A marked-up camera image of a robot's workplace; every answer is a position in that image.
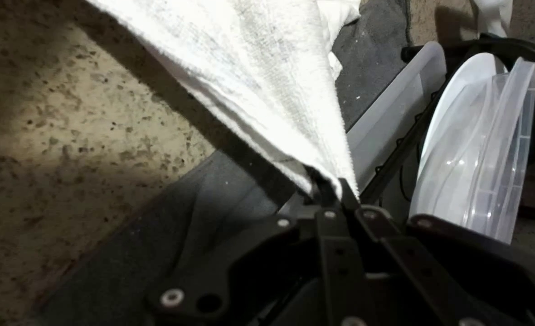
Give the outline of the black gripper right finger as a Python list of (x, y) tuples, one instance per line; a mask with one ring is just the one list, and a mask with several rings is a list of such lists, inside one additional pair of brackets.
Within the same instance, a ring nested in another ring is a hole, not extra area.
[(359, 204), (341, 180), (342, 206), (362, 237), (402, 275), (424, 304), (422, 314), (439, 326), (507, 326), (507, 316), (471, 296), (413, 235), (402, 233), (379, 206)]

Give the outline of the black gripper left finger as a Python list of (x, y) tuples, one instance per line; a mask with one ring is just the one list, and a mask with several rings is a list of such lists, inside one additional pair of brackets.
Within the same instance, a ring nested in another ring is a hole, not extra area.
[(339, 184), (341, 193), (321, 188), (321, 208), (315, 211), (326, 326), (379, 326), (366, 269), (350, 231), (357, 202), (348, 182), (341, 179)]

